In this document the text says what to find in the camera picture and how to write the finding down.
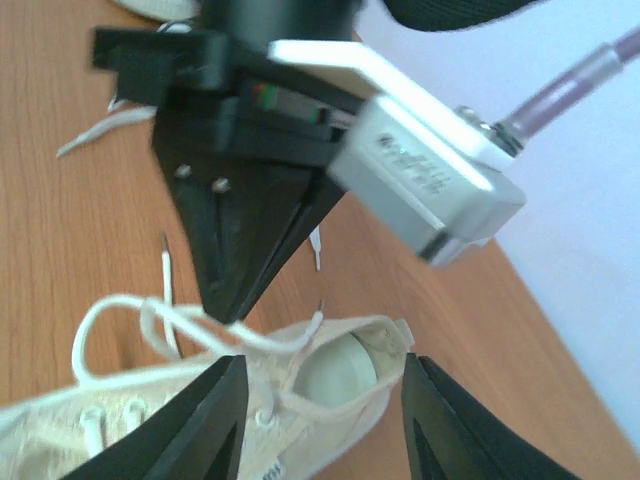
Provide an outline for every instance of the shoe label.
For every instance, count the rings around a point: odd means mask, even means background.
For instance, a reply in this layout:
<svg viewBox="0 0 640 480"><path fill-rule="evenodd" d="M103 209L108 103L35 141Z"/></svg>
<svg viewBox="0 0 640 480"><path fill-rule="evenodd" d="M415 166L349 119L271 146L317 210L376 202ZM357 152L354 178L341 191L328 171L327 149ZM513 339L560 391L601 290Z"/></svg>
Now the shoe label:
<svg viewBox="0 0 640 480"><path fill-rule="evenodd" d="M271 465L271 467L269 467L269 469L265 472L264 475L262 475L262 477L260 477L260 479L261 480L280 480L281 478L284 477L285 473L286 473L286 470L280 463L280 460L276 458L276 461L274 462L274 464Z"/></svg>

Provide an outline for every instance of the cable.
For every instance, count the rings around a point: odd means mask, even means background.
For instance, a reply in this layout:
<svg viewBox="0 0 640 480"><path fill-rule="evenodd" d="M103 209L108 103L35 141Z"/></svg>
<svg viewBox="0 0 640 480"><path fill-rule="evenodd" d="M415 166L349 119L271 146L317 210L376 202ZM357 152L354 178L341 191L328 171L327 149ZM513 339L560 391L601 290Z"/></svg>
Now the cable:
<svg viewBox="0 0 640 480"><path fill-rule="evenodd" d="M640 26L631 30L624 37L614 43L613 48L617 52L622 63L629 63L640 55Z"/></svg>
<svg viewBox="0 0 640 480"><path fill-rule="evenodd" d="M604 44L530 98L499 126L521 145L620 73L640 54L640 27L614 44Z"/></svg>

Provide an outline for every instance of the white wall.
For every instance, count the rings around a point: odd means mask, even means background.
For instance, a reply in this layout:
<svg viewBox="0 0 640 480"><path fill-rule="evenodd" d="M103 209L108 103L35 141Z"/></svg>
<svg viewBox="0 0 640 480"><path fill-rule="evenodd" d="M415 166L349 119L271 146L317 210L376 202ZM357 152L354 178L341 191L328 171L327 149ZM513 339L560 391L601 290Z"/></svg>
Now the white wall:
<svg viewBox="0 0 640 480"><path fill-rule="evenodd" d="M639 0L550 0L420 33L368 0L358 32L441 101L492 122L639 23ZM508 175L529 200L499 241L640 450L640 60L540 133Z"/></svg>

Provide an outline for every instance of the shoe eyelet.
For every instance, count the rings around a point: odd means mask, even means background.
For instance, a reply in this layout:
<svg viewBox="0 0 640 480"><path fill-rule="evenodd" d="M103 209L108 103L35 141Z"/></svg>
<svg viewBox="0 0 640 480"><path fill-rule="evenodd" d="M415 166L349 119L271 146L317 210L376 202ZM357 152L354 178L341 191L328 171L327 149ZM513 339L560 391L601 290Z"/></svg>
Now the shoe eyelet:
<svg viewBox="0 0 640 480"><path fill-rule="evenodd" d="M276 424L276 416L275 414L271 414L271 418L269 420L265 420L262 410L258 410L255 415L256 424L260 428L272 428Z"/></svg>

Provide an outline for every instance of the black fabric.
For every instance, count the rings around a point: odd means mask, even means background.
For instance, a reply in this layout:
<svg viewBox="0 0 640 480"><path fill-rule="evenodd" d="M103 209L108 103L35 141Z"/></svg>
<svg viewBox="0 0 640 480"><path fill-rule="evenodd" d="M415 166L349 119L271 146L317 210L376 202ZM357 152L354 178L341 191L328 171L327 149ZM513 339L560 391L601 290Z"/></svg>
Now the black fabric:
<svg viewBox="0 0 640 480"><path fill-rule="evenodd" d="M509 15L539 0L383 0L395 20L423 32L460 30Z"/></svg>

